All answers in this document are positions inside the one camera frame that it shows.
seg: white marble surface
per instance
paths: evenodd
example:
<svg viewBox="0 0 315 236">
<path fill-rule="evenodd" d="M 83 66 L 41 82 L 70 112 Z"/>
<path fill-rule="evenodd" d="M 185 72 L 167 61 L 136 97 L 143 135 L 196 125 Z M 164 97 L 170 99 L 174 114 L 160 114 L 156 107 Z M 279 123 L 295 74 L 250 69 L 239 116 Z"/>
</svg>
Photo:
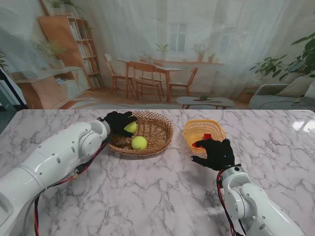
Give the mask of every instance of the white marble surface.
<svg viewBox="0 0 315 236">
<path fill-rule="evenodd" d="M 307 236 L 315 232 L 315 115 L 310 111 L 154 110 L 174 122 L 170 147 L 147 159 L 105 148 L 82 176 L 39 201 L 45 236 L 227 236 L 217 172 L 190 161 L 181 135 L 188 120 L 214 119 L 252 180 Z M 76 121 L 110 110 L 25 110 L 0 135 L 0 176 L 38 144 Z M 28 236 L 34 235 L 33 214 Z"/>
</svg>

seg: floor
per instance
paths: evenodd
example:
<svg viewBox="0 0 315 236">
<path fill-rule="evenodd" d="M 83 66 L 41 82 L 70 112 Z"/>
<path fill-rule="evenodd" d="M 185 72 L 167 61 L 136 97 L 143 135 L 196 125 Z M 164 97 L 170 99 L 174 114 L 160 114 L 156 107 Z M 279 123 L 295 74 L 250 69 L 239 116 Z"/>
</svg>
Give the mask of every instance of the floor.
<svg viewBox="0 0 315 236">
<path fill-rule="evenodd" d="M 181 105 L 176 102 L 179 96 L 186 96 L 184 92 L 177 92 L 171 96 L 171 102 L 166 102 L 166 97 L 161 102 L 155 102 L 153 94 L 144 93 L 139 99 L 133 98 L 131 93 L 126 99 L 126 91 L 118 90 L 111 93 L 110 88 L 98 88 L 94 91 L 86 91 L 83 94 L 64 104 L 60 109 L 180 109 Z M 230 109 L 248 109 L 248 103 L 237 102 Z M 215 109 L 213 106 L 191 106 L 192 109 Z"/>
</svg>

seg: tennis ball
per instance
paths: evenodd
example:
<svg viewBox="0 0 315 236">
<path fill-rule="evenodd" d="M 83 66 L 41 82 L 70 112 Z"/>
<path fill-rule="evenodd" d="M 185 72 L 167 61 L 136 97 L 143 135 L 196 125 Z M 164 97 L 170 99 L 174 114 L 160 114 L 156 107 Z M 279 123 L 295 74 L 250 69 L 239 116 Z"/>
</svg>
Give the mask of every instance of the tennis ball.
<svg viewBox="0 0 315 236">
<path fill-rule="evenodd" d="M 147 140 L 142 136 L 135 137 L 131 142 L 131 146 L 135 150 L 144 150 L 147 147 Z"/>
<path fill-rule="evenodd" d="M 130 124 L 128 124 L 124 128 L 125 131 L 128 131 L 128 132 L 133 133 L 133 134 L 134 134 L 134 132 L 136 132 L 136 129 L 137 129 L 137 123 L 135 121 L 130 123 Z"/>
</svg>

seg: wire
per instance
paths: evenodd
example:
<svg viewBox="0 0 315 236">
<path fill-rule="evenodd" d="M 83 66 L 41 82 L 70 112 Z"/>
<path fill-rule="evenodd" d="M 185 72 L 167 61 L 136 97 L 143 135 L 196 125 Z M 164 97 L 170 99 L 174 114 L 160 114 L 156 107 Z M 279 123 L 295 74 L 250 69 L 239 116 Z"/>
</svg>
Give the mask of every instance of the wire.
<svg viewBox="0 0 315 236">
<path fill-rule="evenodd" d="M 84 163 L 84 164 L 81 164 L 81 165 L 84 166 L 83 170 L 79 171 L 77 174 L 75 174 L 75 175 L 73 175 L 73 176 L 71 176 L 71 177 L 69 177 L 69 178 L 66 178 L 66 179 L 64 179 L 64 180 L 61 180 L 61 181 L 59 181 L 58 183 L 49 186 L 48 188 L 51 188 L 51 187 L 54 187 L 54 186 L 58 186 L 58 185 L 60 185 L 60 184 L 63 184 L 63 183 L 65 183 L 65 182 L 68 182 L 68 181 L 70 181 L 70 180 L 72 180 L 72 179 L 78 177 L 78 176 L 79 176 L 80 174 L 82 174 L 84 171 L 86 171 L 86 170 L 88 169 L 88 167 L 92 164 L 92 162 L 94 161 L 94 159 L 96 158 L 96 156 L 104 149 L 104 147 L 109 143 L 110 140 L 111 140 L 111 136 L 108 137 L 107 140 L 103 141 L 102 145 L 98 148 L 98 150 L 94 153 L 93 157 L 92 157 L 89 161 L 87 161 L 87 162 Z M 29 207 L 28 207 L 28 210 L 27 210 L 27 212 L 26 212 L 25 218 L 24 218 L 24 224 L 23 224 L 23 231 L 24 231 L 24 232 L 25 232 L 26 219 L 27 219 L 27 216 L 28 216 L 28 214 L 29 214 L 31 205 L 33 204 L 33 202 L 35 202 L 35 203 L 34 203 L 34 228 L 35 228 L 35 234 L 36 234 L 36 236 L 39 236 L 39 230 L 38 230 L 39 221 L 38 221 L 38 210 L 37 210 L 37 208 L 38 208 L 38 200 L 39 200 L 40 195 L 41 195 L 45 190 L 46 190 L 46 189 L 44 189 L 44 190 L 41 191 L 39 194 L 37 194 L 37 195 L 33 198 L 32 202 L 30 203 L 30 205 L 29 205 Z"/>
<path fill-rule="evenodd" d="M 34 202 L 34 227 L 35 227 L 35 234 L 36 236 L 39 236 L 39 232 L 38 232 L 38 200 L 39 200 L 40 195 L 35 199 Z"/>
<path fill-rule="evenodd" d="M 223 206 L 225 215 L 226 215 L 226 217 L 227 217 L 227 219 L 228 219 L 228 221 L 229 221 L 229 223 L 230 223 L 230 230 L 231 230 L 232 236 L 235 236 L 235 234 L 236 234 L 237 236 L 241 236 L 241 234 L 240 234 L 239 232 L 236 232 L 236 231 L 235 231 L 233 222 L 232 222 L 232 220 L 231 220 L 231 218 L 230 218 L 230 216 L 229 216 L 229 214 L 228 214 L 228 212 L 227 212 L 227 210 L 226 210 L 225 203 L 224 203 L 224 200 L 223 200 L 223 196 L 222 196 L 222 193 L 221 193 L 220 177 L 221 177 L 221 174 L 223 173 L 223 171 L 225 171 L 225 170 L 219 171 L 219 173 L 218 173 L 218 175 L 217 175 L 217 188 L 218 188 L 219 200 L 220 200 L 220 202 L 221 202 L 221 204 L 222 204 L 222 206 Z M 242 222 L 241 222 L 240 220 L 239 220 L 239 223 L 240 223 L 240 225 L 241 225 L 241 228 L 242 228 L 244 234 L 246 235 L 245 229 L 244 229 L 244 227 L 243 227 L 243 225 L 242 225 Z"/>
</svg>

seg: wicker basket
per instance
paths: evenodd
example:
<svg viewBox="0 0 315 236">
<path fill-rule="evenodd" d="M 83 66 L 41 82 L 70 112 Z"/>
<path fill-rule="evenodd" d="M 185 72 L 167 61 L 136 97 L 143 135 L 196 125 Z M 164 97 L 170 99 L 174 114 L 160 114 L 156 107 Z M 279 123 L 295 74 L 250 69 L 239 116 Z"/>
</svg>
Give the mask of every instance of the wicker basket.
<svg viewBox="0 0 315 236">
<path fill-rule="evenodd" d="M 135 136 L 143 136 L 147 140 L 145 150 L 134 150 L 131 147 L 132 138 L 123 136 L 113 136 L 113 141 L 109 147 L 118 153 L 146 156 L 164 151 L 171 143 L 173 136 L 172 122 L 165 116 L 153 112 L 133 112 L 138 118 Z"/>
<path fill-rule="evenodd" d="M 214 120 L 196 119 L 188 121 L 185 124 L 183 136 L 185 137 L 192 152 L 206 153 L 204 148 L 192 146 L 193 143 L 202 140 L 204 134 L 211 134 L 213 140 L 223 141 L 225 139 L 225 131 Z"/>
</svg>

